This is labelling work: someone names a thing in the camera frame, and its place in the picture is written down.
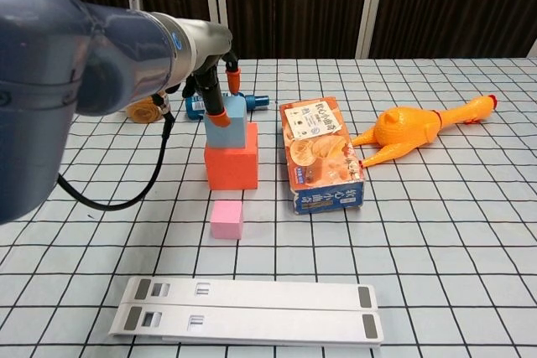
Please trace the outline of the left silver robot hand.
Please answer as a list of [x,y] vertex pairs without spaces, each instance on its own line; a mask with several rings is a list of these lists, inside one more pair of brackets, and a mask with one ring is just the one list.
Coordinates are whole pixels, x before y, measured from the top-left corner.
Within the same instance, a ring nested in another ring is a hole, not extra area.
[[217,127],[227,127],[231,119],[224,107],[217,65],[220,60],[225,62],[228,90],[237,95],[241,70],[238,57],[232,51],[232,32],[219,23],[199,19],[179,19],[179,23],[191,39],[195,56],[194,68],[186,78],[182,96],[201,96],[209,120]]

